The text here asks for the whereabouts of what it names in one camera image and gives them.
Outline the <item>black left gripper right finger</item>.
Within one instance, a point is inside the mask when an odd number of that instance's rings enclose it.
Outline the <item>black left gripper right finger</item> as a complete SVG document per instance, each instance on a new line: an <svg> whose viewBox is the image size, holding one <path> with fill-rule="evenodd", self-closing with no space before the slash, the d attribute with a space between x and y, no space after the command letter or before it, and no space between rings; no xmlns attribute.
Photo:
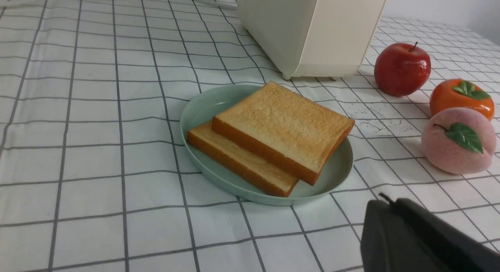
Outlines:
<svg viewBox="0 0 500 272"><path fill-rule="evenodd" d="M379 196L452 272L499 271L499 253L484 247L410 199L392 200L382 192Z"/></svg>

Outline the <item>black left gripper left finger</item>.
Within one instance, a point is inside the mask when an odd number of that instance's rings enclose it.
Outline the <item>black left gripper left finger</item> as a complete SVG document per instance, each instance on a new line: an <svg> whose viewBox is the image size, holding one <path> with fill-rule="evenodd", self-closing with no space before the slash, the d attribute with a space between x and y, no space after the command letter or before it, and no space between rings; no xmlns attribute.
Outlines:
<svg viewBox="0 0 500 272"><path fill-rule="evenodd" d="M443 219L409 199L384 193L369 201L361 236L366 272L452 272L446 257Z"/></svg>

